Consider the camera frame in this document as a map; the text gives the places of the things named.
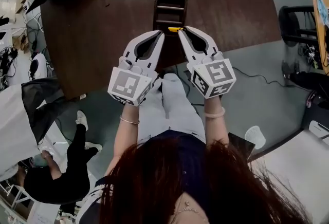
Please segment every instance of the white pants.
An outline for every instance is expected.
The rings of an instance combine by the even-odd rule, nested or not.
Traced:
[[[139,109],[138,142],[144,143],[166,130],[174,130],[206,142],[201,118],[189,102],[176,74],[158,79]]]

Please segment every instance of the round wooden table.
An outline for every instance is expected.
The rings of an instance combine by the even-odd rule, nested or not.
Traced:
[[[45,38],[67,98],[105,88],[134,37],[151,31],[154,0],[48,0],[41,6]],[[221,51],[281,39],[273,0],[188,0],[186,24]],[[183,62],[179,46],[164,46],[161,67]]]
[[[323,2],[325,4],[325,6],[327,8],[329,8],[329,0],[323,0]],[[325,43],[325,27],[320,19],[317,0],[313,0],[313,6],[314,6],[315,22],[317,25],[317,34],[318,34],[318,42],[319,42],[319,50],[320,50],[322,67],[323,67],[325,74],[328,75],[329,74],[329,65],[328,65],[326,43]]]

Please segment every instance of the bracelet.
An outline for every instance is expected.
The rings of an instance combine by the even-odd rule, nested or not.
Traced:
[[[225,114],[225,109],[222,107],[222,111],[218,114],[208,114],[205,113],[205,117],[207,118],[218,118],[218,117],[222,117]]]
[[[130,124],[139,124],[139,120],[138,120],[137,123],[135,123],[135,122],[131,122],[131,121],[128,121],[128,120],[126,120],[126,119],[123,119],[121,115],[120,115],[120,120],[121,120],[121,121],[124,121],[124,122],[127,122],[127,123],[130,123]]]

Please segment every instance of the hand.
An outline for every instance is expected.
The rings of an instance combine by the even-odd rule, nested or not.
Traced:
[[[47,160],[48,157],[51,157],[51,154],[47,150],[43,150],[41,152],[41,156],[42,156],[43,159],[46,159]]]

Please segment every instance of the white sneaker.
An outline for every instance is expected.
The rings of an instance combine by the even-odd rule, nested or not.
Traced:
[[[80,100],[84,99],[87,97],[87,94],[80,95]]]
[[[85,149],[89,149],[89,148],[92,148],[92,147],[96,147],[98,152],[101,152],[102,149],[103,149],[103,146],[101,144],[93,144],[93,143],[90,143],[90,142],[85,142],[85,144],[84,144]]]
[[[77,112],[77,119],[76,119],[76,124],[83,124],[86,127],[86,131],[88,130],[88,123],[87,123],[87,117],[83,113],[83,111],[78,111]]]

